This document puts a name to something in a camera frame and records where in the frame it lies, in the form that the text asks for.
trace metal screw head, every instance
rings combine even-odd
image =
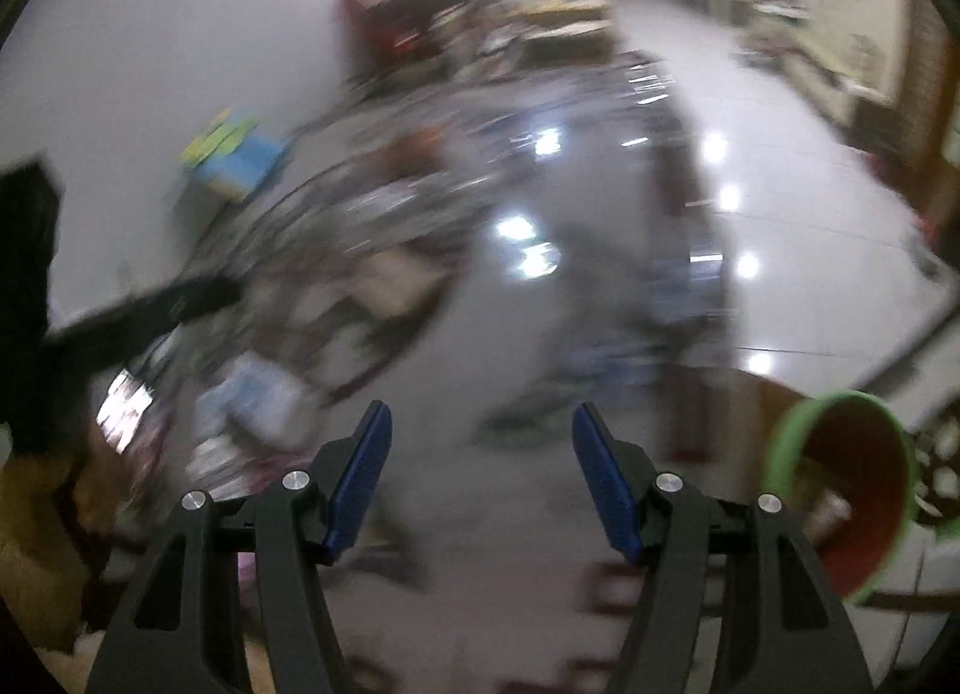
[[[206,494],[203,491],[190,491],[181,499],[184,510],[200,510],[206,504]]]
[[[784,508],[784,503],[779,500],[778,496],[774,496],[772,493],[761,493],[760,499],[757,499],[757,505],[760,506],[760,510],[769,512],[771,515],[780,512]]]
[[[296,472],[287,472],[283,476],[283,487],[291,491],[299,491],[301,488],[306,488],[310,484],[310,475],[306,472],[301,472],[301,470],[296,470]]]
[[[661,475],[656,475],[656,487],[667,493],[676,493],[680,488],[683,488],[683,480],[673,472],[664,472]]]

